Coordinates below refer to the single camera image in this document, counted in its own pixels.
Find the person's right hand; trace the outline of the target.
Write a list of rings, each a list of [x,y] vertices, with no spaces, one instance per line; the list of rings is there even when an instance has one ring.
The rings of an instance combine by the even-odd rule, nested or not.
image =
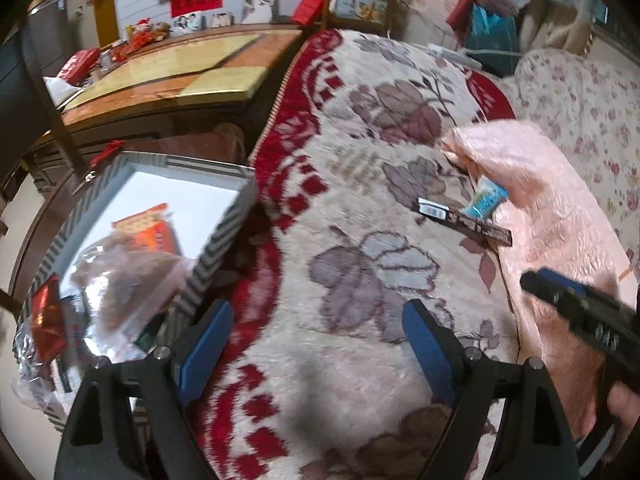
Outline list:
[[[610,478],[632,479],[639,468],[639,393],[623,382],[608,389],[605,411],[614,418],[613,435],[600,457],[601,471]]]

